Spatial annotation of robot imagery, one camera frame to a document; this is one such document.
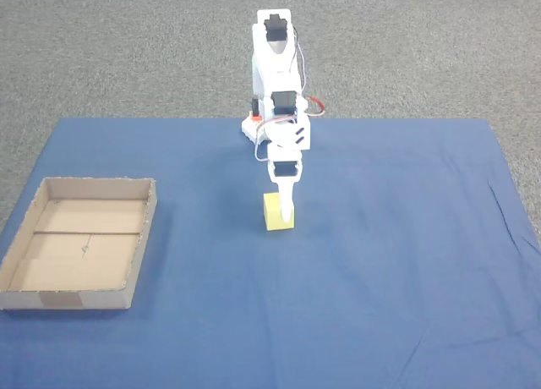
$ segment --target yellow cube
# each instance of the yellow cube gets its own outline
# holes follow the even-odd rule
[[[263,194],[263,206],[265,211],[265,224],[267,231],[287,230],[295,227],[295,207],[288,222],[281,218],[280,196],[278,193]]]

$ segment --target white robotic arm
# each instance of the white robotic arm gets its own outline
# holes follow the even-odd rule
[[[260,10],[252,26],[254,54],[252,112],[243,132],[255,143],[259,161],[267,161],[270,180],[278,185],[281,217],[293,213],[293,185],[303,171],[302,151],[310,149],[308,101],[298,72],[296,31],[287,9]],[[260,142],[269,140],[267,158],[257,156]]]

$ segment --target cable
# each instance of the cable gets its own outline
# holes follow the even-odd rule
[[[297,33],[297,29],[295,27],[293,27],[293,38],[294,38],[294,42],[295,42],[295,52],[293,53],[293,58],[291,60],[291,63],[289,63],[289,73],[291,73],[291,68],[293,66],[293,61],[295,60],[295,57],[297,56],[297,45],[298,45],[298,33]]]
[[[269,161],[269,158],[259,158],[257,155],[257,150],[260,147],[260,130],[266,126],[268,123],[279,123],[280,121],[289,121],[293,118],[293,116],[283,116],[283,117],[276,117],[271,120],[264,121],[263,123],[260,123],[255,128],[255,148],[254,148],[254,156],[255,159],[257,159],[259,162],[267,162]]]
[[[323,104],[323,102],[316,96],[307,96],[306,97],[308,100],[311,100],[313,102],[315,102],[319,107],[320,107],[320,111],[317,112],[317,113],[306,113],[307,116],[309,117],[318,117],[318,116],[322,116],[323,114],[325,114],[325,104]]]
[[[297,41],[297,49],[298,49],[298,53],[301,56],[301,60],[303,61],[303,87],[301,88],[301,93],[302,93],[304,91],[304,87],[306,86],[306,68],[304,67],[303,50],[301,49],[301,46],[299,45],[298,41]]]

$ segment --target cardboard box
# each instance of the cardboard box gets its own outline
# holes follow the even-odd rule
[[[156,182],[45,178],[0,265],[0,309],[126,309]]]

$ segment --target blue cloth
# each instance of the blue cloth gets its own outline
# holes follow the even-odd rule
[[[64,119],[45,176],[153,177],[129,310],[0,312],[0,387],[541,387],[541,255],[488,124],[315,119],[296,227],[231,119]]]

